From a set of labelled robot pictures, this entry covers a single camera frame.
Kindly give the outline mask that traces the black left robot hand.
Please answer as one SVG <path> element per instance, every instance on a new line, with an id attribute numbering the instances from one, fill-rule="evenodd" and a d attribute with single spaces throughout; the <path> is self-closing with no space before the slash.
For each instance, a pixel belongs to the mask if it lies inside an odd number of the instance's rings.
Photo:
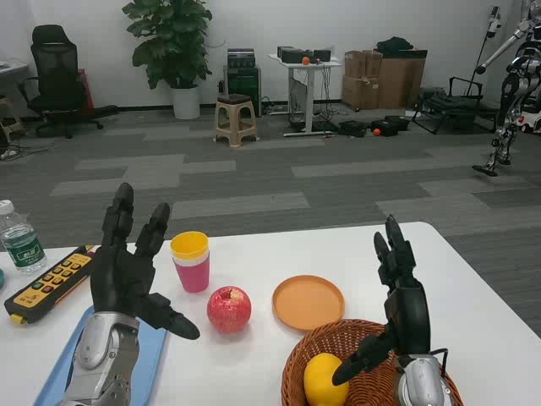
<path id="1" fill-rule="evenodd" d="M 155 329 L 196 340 L 198 327 L 171 307 L 171 301 L 150 291 L 156 269 L 153 259 L 164 242 L 171 208 L 159 204 L 143 226 L 135 252 L 126 238 L 133 226 L 134 190 L 121 184 L 107 208 L 102 225 L 103 238 L 90 262 L 90 289 L 96 312 L 114 312 L 139 318 Z"/>

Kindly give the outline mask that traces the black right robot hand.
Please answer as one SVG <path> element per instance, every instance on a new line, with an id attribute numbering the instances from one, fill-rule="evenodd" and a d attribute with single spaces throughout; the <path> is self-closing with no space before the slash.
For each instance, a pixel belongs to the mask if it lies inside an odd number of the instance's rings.
<path id="1" fill-rule="evenodd" d="M 381 334 L 367 336 L 336 369 L 332 377 L 335 386 L 377 368 L 391 351 L 397 355 L 430 352 L 428 302 L 423 284 L 413 275 L 416 261 L 412 246 L 392 215 L 385 220 L 385 232 L 374 234 L 374 249 L 380 262 L 380 281 L 388 287 L 384 302 L 387 323 Z"/>

